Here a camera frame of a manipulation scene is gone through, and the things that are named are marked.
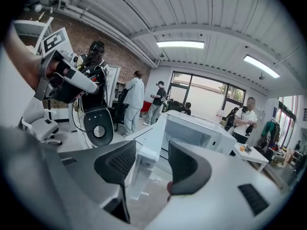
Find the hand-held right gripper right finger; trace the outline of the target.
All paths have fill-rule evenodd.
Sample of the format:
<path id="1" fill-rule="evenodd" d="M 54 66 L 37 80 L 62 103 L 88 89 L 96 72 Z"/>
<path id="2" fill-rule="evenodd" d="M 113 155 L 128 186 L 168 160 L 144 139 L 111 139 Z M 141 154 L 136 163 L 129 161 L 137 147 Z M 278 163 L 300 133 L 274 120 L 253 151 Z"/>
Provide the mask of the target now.
<path id="1" fill-rule="evenodd" d="M 170 199 L 149 230 L 261 230 L 289 197 L 235 157 L 174 140 L 168 155 Z"/>

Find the person's left hand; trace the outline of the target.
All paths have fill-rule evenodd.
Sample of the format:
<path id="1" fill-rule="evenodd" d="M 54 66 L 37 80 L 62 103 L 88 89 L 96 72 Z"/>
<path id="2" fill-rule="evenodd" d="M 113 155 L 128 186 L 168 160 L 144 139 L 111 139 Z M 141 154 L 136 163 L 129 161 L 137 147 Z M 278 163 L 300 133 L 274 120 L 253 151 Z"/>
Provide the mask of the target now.
<path id="1" fill-rule="evenodd" d="M 55 73 L 60 76 L 66 76 L 71 67 L 63 61 L 52 59 L 45 70 L 45 77 L 51 78 Z"/>

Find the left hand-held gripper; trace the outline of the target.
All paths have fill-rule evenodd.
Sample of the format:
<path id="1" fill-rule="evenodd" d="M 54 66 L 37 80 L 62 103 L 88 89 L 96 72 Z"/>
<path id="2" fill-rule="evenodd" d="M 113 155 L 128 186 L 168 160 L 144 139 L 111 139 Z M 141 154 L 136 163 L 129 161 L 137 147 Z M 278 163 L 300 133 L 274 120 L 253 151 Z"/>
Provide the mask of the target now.
<path id="1" fill-rule="evenodd" d="M 82 91 L 96 93 L 98 85 L 79 72 L 75 67 L 78 56 L 73 52 L 66 29 L 63 27 L 41 42 L 42 59 L 39 65 L 39 80 L 35 98 L 39 100 L 54 99 L 66 104 L 73 103 Z M 45 70 L 52 59 L 63 61 L 71 68 L 66 76 L 54 74 L 45 77 Z"/>

